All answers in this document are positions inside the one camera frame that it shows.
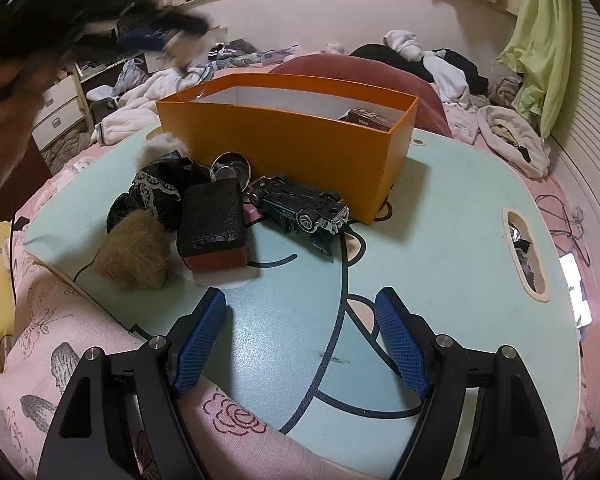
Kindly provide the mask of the white fur pompom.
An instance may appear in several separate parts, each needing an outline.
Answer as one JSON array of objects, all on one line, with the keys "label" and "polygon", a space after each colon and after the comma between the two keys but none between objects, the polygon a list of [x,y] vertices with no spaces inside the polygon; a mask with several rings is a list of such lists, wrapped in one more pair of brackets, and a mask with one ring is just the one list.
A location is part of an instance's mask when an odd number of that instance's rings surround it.
[{"label": "white fur pompom", "polygon": [[182,157],[189,156],[186,144],[171,133],[159,133],[147,139],[136,158],[136,168],[142,169],[159,157],[177,152]]}]

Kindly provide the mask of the brown fur pompom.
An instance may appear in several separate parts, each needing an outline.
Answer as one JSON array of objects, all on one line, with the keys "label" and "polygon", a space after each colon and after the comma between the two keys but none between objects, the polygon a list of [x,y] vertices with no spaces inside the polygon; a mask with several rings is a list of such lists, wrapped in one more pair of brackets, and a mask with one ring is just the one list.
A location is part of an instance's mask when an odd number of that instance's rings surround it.
[{"label": "brown fur pompom", "polygon": [[122,289],[160,289],[170,261],[170,236],[148,211],[130,212],[106,236],[94,271]]}]

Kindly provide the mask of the black embroidered pouch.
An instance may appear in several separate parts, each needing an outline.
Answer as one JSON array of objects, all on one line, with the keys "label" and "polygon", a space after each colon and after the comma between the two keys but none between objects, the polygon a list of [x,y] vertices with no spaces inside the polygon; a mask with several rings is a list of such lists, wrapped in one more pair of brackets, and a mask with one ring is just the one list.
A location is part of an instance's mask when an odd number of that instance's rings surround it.
[{"label": "black embroidered pouch", "polygon": [[140,168],[129,189],[116,198],[108,212],[107,232],[134,210],[147,211],[166,232],[174,232],[184,193],[193,185],[210,182],[207,167],[198,165],[178,150],[166,153]]}]

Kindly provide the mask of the black orange leather case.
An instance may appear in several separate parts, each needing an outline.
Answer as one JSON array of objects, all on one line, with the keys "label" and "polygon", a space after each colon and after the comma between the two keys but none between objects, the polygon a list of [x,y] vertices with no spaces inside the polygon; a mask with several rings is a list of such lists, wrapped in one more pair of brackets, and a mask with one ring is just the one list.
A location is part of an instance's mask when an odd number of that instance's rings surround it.
[{"label": "black orange leather case", "polygon": [[192,273],[245,266],[249,260],[242,188],[235,178],[196,184],[182,197],[176,249]]}]

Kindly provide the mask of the brown tea carton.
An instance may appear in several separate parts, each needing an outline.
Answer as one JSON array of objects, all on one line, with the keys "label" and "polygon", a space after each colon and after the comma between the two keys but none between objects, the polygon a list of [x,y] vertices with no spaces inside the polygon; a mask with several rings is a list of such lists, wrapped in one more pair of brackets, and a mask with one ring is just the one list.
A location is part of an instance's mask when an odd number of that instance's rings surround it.
[{"label": "brown tea carton", "polygon": [[349,108],[339,117],[339,120],[340,122],[348,122],[349,124],[385,132],[390,131],[396,123],[394,120],[364,107]]}]

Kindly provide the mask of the green toy car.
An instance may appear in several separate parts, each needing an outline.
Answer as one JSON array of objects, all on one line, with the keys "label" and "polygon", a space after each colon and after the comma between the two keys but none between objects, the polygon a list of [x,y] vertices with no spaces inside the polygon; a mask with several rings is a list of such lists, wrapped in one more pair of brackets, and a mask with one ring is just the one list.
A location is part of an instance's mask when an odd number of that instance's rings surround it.
[{"label": "green toy car", "polygon": [[285,232],[336,235],[350,218],[350,209],[337,192],[311,188],[285,176],[260,177],[248,188],[247,197]]}]

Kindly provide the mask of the white drawer cabinet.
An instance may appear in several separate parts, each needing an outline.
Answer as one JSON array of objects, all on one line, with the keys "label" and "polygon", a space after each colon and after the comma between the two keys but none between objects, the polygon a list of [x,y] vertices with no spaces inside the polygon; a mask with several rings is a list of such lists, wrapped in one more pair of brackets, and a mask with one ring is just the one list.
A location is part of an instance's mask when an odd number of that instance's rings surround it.
[{"label": "white drawer cabinet", "polygon": [[40,151],[76,125],[88,126],[87,105],[75,72],[56,81],[44,94],[44,105],[34,120],[32,138]]}]

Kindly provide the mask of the white fleece blanket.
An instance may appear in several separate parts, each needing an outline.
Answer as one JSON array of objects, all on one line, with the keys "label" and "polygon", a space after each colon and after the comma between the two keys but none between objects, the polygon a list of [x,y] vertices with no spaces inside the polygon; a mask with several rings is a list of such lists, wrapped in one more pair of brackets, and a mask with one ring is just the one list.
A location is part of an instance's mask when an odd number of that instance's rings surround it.
[{"label": "white fleece blanket", "polygon": [[91,144],[114,145],[146,128],[158,120],[158,101],[210,80],[213,73],[210,65],[194,66],[184,76],[174,68],[154,73],[118,99],[118,108],[95,126]]}]

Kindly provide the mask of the smartphone with lit screen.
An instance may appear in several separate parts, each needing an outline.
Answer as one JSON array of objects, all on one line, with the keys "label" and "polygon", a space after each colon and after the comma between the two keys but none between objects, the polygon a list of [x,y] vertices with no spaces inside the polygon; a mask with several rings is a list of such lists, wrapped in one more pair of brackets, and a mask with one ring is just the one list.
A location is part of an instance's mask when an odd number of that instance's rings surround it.
[{"label": "smartphone with lit screen", "polygon": [[562,273],[569,289],[569,297],[576,327],[580,328],[589,326],[593,322],[592,312],[588,304],[588,297],[582,281],[580,270],[573,254],[565,254],[559,258],[562,266]]}]

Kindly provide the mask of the red velvet pillow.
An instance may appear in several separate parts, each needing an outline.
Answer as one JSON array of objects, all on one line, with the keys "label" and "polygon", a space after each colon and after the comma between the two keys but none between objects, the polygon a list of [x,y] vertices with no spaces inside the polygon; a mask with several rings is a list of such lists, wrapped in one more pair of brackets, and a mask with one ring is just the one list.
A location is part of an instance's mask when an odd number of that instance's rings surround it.
[{"label": "red velvet pillow", "polygon": [[415,127],[452,138],[442,102],[434,87],[416,75],[385,63],[355,56],[320,53],[283,62],[271,73],[348,80],[417,96]]}]

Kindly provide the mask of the beige towel pile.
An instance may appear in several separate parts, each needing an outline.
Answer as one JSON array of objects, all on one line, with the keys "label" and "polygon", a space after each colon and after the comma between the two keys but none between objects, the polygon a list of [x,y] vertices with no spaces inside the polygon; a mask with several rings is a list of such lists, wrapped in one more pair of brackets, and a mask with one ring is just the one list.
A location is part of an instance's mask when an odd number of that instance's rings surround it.
[{"label": "beige towel pile", "polygon": [[478,109],[477,122],[486,145],[526,177],[542,180],[550,168],[550,147],[517,112],[501,106]]}]

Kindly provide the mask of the black garment on bed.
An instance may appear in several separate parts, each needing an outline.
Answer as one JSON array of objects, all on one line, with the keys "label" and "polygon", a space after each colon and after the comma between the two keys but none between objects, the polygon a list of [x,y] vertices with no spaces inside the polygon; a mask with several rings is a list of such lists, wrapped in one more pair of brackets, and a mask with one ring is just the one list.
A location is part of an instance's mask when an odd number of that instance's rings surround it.
[{"label": "black garment on bed", "polygon": [[[469,61],[468,58],[449,49],[446,49],[445,51],[434,51],[434,55],[441,55],[442,60],[445,60],[445,62],[448,62],[464,73],[471,94],[483,94],[485,96],[488,93],[489,79],[481,76],[478,73],[478,67],[475,66],[473,62]],[[434,82],[434,77],[431,75],[430,71],[426,69],[424,61],[407,61],[407,59],[398,52],[393,51],[383,44],[364,44],[364,46],[355,49],[351,53],[351,56],[379,61],[394,68],[398,68],[399,70],[404,70],[404,72],[412,73],[430,84]]]}]

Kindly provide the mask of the orange cardboard box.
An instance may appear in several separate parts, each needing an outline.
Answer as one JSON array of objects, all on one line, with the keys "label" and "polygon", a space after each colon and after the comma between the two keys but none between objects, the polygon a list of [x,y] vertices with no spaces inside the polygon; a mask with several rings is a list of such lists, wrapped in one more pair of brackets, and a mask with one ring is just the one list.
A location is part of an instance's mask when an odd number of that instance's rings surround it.
[{"label": "orange cardboard box", "polygon": [[[385,132],[340,122],[352,107],[396,123]],[[365,224],[400,174],[417,107],[416,96],[369,84],[271,73],[230,74],[157,103],[163,131],[180,138],[196,162],[211,165],[237,152],[256,177],[283,174],[338,192]]]}]

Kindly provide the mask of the white garment on bed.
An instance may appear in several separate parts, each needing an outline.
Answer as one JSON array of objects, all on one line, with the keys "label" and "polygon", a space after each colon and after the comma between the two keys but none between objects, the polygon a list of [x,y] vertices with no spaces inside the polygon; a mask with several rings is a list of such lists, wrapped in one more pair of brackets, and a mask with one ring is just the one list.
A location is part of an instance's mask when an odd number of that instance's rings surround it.
[{"label": "white garment on bed", "polygon": [[425,51],[414,32],[393,29],[385,33],[384,44],[407,62],[421,62],[437,86],[443,103],[456,104],[464,110],[471,107],[465,73],[432,51]]}]

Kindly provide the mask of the green hanging cloth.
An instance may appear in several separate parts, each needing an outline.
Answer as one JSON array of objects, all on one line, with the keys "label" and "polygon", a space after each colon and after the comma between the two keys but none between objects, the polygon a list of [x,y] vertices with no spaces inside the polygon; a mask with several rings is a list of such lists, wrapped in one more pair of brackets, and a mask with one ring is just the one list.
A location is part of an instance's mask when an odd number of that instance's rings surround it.
[{"label": "green hanging cloth", "polygon": [[552,133],[566,94],[572,50],[572,0],[521,0],[516,26],[498,62],[521,74],[513,108]]}]

